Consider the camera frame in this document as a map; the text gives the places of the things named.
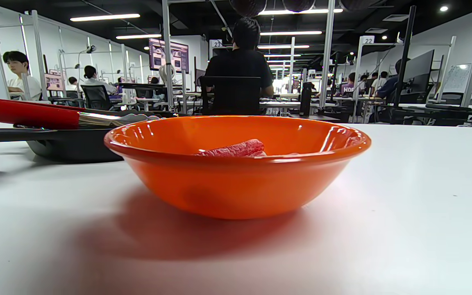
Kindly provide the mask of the person's right hand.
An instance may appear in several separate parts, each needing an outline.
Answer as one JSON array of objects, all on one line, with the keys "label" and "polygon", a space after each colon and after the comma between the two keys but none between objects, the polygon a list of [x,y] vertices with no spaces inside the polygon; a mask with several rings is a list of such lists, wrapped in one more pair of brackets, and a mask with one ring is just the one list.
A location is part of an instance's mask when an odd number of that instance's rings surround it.
[{"label": "person's right hand", "polygon": [[[361,11],[363,9],[370,8],[378,5],[384,0],[331,0],[327,7],[329,12],[330,6],[336,6],[336,2],[339,3],[339,7],[345,11]],[[241,16],[255,17],[266,11],[267,0],[231,0],[230,4],[232,8]],[[284,10],[290,14],[299,14],[305,12],[315,11],[315,0],[281,0]]]}]

